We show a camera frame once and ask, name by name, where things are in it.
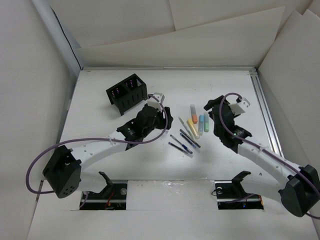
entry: white cardboard wall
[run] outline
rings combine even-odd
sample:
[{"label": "white cardboard wall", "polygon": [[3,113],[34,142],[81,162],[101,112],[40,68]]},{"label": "white cardboard wall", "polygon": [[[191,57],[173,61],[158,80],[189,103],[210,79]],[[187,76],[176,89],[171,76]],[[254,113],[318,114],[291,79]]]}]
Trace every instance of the white cardboard wall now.
[{"label": "white cardboard wall", "polygon": [[[292,30],[296,24],[302,19],[302,15],[294,11],[285,23],[281,34],[285,34]],[[268,102],[269,110],[272,115],[273,122],[275,124],[276,131],[280,140],[283,154],[290,161],[304,166],[309,164],[307,155],[299,141],[299,138],[282,110],[277,98],[268,85],[268,79],[264,78],[263,74],[259,74],[259,79],[263,88],[265,98]]]},{"label": "white cardboard wall", "polygon": [[301,21],[278,36],[259,68],[310,162],[316,165],[320,146],[319,42],[320,18],[307,10]]},{"label": "white cardboard wall", "polygon": [[285,6],[282,28],[293,10],[303,14],[311,0],[169,0],[176,30]]},{"label": "white cardboard wall", "polygon": [[313,0],[308,9],[320,17],[320,0]]},{"label": "white cardboard wall", "polygon": [[0,239],[24,240],[36,199],[26,171],[56,141],[69,72],[31,1],[1,1],[0,31]]},{"label": "white cardboard wall", "polygon": [[168,0],[48,0],[82,48],[175,31]]},{"label": "white cardboard wall", "polygon": [[284,7],[133,41],[80,48],[88,66],[257,66]]}]

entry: white table surface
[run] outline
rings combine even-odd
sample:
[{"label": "white table surface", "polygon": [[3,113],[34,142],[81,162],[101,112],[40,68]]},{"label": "white table surface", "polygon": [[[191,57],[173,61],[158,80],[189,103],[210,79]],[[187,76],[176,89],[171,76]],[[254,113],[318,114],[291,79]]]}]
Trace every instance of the white table surface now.
[{"label": "white table surface", "polygon": [[[106,89],[133,73],[147,84],[148,93],[164,93],[164,105],[170,107],[174,117],[169,134],[179,136],[182,126],[178,116],[189,118],[190,104],[195,104],[199,115],[208,100],[237,92],[251,102],[251,107],[236,118],[236,124],[269,144],[249,72],[227,70],[82,71],[62,141],[105,137],[135,118],[145,103],[120,116],[106,94]],[[198,141],[201,149],[193,158],[170,147],[171,138],[166,134],[156,142],[114,154],[89,167],[88,171],[103,171],[114,180],[132,180],[128,182],[127,210],[80,211],[80,192],[64,199],[55,194],[41,195],[28,240],[318,239],[309,217],[297,218],[268,198],[263,198],[265,210],[218,210],[216,199],[210,195],[214,189],[212,180],[228,180],[243,170],[271,176],[224,147],[212,130],[210,121],[210,132]],[[153,131],[147,139],[159,132]],[[67,146],[76,147],[79,143]],[[49,189],[45,182],[42,190]]]}]

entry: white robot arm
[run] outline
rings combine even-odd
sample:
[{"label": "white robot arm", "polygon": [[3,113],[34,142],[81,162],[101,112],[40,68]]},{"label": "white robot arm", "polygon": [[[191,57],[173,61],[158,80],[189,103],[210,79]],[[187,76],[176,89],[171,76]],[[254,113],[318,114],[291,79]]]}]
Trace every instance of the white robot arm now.
[{"label": "white robot arm", "polygon": [[55,149],[42,173],[57,197],[65,198],[76,190],[99,193],[101,197],[108,196],[113,185],[108,176],[104,172],[90,174],[84,170],[112,154],[158,139],[160,135],[143,142],[154,129],[160,129],[162,133],[170,129],[173,118],[170,108],[163,107],[164,98],[162,93],[153,94],[136,118],[118,127],[102,141],[97,140],[74,149],[68,149],[65,145]]},{"label": "white robot arm", "polygon": [[239,97],[237,103],[230,104],[226,100],[228,95],[210,100],[204,106],[206,111],[212,109],[209,115],[214,121],[214,135],[227,148],[253,161],[274,177],[270,179],[256,172],[242,171],[228,181],[231,191],[240,199],[250,194],[274,199],[293,215],[304,216],[319,200],[317,170],[310,165],[301,167],[277,155],[255,140],[250,132],[235,125],[234,118],[244,113],[250,103]]}]

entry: screw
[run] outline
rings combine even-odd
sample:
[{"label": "screw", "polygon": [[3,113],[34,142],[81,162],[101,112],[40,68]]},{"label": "screw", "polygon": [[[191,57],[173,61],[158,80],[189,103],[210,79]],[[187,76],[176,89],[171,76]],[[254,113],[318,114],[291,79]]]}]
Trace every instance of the screw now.
[{"label": "screw", "polygon": [[120,189],[120,194],[121,195],[126,195],[127,194],[127,189],[126,188],[121,188]]},{"label": "screw", "polygon": [[216,193],[220,195],[220,194],[223,193],[222,190],[223,190],[222,187],[218,186],[218,187],[216,188]]}]

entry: white foam board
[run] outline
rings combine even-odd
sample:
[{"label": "white foam board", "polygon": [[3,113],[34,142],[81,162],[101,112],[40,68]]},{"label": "white foam board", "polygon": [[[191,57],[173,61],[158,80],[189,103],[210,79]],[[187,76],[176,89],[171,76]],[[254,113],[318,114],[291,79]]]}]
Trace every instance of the white foam board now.
[{"label": "white foam board", "polygon": [[302,19],[302,15],[297,12],[293,11],[288,18],[288,20],[285,23],[285,27],[281,30],[281,33],[279,36],[286,35],[288,32],[290,32]]},{"label": "white foam board", "polygon": [[48,0],[81,47],[175,31],[168,0]]},{"label": "white foam board", "polygon": [[169,0],[176,30],[283,7],[282,28],[293,10],[304,13],[311,0]]},{"label": "white foam board", "polygon": [[279,7],[78,51],[89,66],[256,66],[274,42],[283,11]]},{"label": "white foam board", "polygon": [[28,240],[318,239],[311,218],[295,217],[267,198],[265,210],[218,210],[213,188],[205,180],[130,181],[130,209],[37,208]]},{"label": "white foam board", "polygon": [[308,161],[318,170],[319,43],[320,19],[307,10],[298,23],[290,24],[290,29],[279,34],[259,68],[298,136]]},{"label": "white foam board", "polygon": [[308,9],[320,17],[320,0],[313,0]]},{"label": "white foam board", "polygon": [[[40,181],[31,181],[38,189]],[[1,175],[0,232],[1,239],[25,240],[36,207],[36,195],[29,192],[23,181],[8,180]]]}]

